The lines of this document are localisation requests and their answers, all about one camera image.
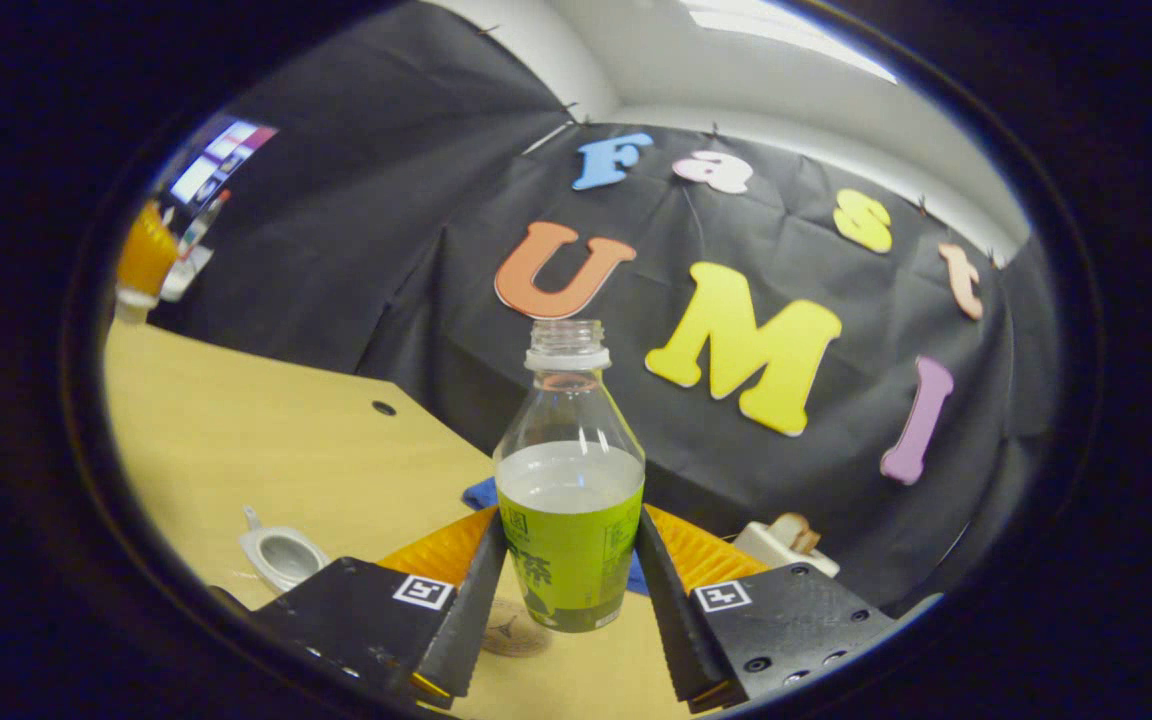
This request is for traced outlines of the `green label water bottle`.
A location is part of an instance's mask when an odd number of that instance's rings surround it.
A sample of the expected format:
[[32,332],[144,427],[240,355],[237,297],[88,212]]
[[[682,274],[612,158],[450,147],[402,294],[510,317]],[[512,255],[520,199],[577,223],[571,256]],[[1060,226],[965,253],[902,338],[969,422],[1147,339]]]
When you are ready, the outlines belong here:
[[594,632],[626,600],[645,452],[604,382],[602,323],[538,320],[524,365],[531,386],[493,454],[500,523],[536,623]]

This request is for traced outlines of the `blue towel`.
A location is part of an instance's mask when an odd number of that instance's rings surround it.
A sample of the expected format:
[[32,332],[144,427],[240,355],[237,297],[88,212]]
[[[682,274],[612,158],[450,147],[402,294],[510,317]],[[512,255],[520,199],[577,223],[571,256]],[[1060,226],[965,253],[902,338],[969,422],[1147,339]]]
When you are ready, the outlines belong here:
[[[461,502],[465,503],[473,511],[483,510],[485,507],[497,505],[497,484],[494,477],[488,477],[479,483],[471,484],[465,491],[462,492]],[[637,555],[635,550],[631,553],[631,564],[628,569],[628,579],[626,585],[627,592],[632,592],[641,596],[649,596],[649,588],[646,584],[646,578],[643,573],[643,564],[641,564],[641,558]]]

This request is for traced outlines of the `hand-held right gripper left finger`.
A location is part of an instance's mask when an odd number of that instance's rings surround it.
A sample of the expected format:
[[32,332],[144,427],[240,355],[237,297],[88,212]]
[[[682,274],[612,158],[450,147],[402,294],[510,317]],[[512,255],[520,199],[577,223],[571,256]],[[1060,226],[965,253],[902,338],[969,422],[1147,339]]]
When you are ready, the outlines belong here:
[[251,620],[364,696],[450,706],[471,685],[506,555],[498,511],[475,511],[397,559],[329,562]]

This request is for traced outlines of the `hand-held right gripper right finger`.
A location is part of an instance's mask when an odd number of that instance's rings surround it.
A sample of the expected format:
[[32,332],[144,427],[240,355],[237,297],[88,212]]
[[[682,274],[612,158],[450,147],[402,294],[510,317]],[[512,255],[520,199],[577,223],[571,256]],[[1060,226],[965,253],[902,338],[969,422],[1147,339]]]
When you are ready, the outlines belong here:
[[900,628],[814,564],[767,568],[652,505],[635,550],[672,687],[695,714],[814,685]]

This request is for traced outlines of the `ceiling light panel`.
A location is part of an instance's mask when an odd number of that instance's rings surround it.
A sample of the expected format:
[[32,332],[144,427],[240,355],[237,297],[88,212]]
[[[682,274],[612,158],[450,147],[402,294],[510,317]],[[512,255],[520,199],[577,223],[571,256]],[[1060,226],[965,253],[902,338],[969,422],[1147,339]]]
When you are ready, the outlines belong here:
[[878,61],[850,44],[824,31],[813,20],[801,17],[771,0],[680,0],[696,26],[767,38],[771,41],[799,47],[820,56],[840,61],[847,67],[867,73],[890,85],[900,81]]

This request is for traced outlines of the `white teacup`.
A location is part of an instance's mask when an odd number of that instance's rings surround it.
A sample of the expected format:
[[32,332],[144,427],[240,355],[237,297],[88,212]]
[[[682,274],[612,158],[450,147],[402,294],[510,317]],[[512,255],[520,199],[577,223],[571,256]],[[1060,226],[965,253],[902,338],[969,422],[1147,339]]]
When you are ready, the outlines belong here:
[[238,547],[271,592],[285,594],[332,562],[300,530],[265,526],[250,505],[244,505],[242,511],[247,532],[238,536]]

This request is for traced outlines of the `toasted bread slice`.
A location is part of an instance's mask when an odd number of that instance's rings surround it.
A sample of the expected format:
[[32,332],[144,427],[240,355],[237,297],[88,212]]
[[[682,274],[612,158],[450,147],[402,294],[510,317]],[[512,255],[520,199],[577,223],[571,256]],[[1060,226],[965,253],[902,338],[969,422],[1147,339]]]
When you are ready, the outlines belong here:
[[801,555],[814,552],[820,541],[820,535],[814,532],[799,511],[785,511],[772,521],[768,532],[783,547]]

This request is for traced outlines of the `white toaster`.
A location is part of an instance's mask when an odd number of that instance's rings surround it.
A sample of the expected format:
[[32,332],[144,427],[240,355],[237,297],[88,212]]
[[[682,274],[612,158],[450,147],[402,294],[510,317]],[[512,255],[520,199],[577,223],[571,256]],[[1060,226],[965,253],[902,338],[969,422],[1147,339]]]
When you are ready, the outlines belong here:
[[841,566],[835,560],[823,555],[819,550],[799,552],[791,550],[788,544],[781,541],[767,524],[760,521],[750,521],[732,541],[732,546],[744,552],[751,559],[770,569],[785,568],[788,564],[810,564],[812,568],[823,571],[829,578],[836,578],[841,571]]

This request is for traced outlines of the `computer monitor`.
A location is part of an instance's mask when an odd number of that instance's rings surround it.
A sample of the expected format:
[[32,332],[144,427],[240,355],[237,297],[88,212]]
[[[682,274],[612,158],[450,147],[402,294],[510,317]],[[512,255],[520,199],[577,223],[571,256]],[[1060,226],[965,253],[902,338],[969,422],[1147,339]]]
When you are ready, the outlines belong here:
[[275,126],[243,118],[212,118],[166,167],[161,196],[192,213],[206,209],[233,174],[278,132]]

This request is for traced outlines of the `round brown coaster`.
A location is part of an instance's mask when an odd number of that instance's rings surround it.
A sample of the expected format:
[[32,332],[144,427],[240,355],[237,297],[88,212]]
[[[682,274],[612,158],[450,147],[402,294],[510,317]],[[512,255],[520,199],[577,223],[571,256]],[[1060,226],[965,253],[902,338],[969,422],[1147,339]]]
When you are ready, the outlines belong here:
[[529,659],[547,652],[550,646],[552,632],[531,617],[524,602],[493,600],[483,635],[483,651],[511,659]]

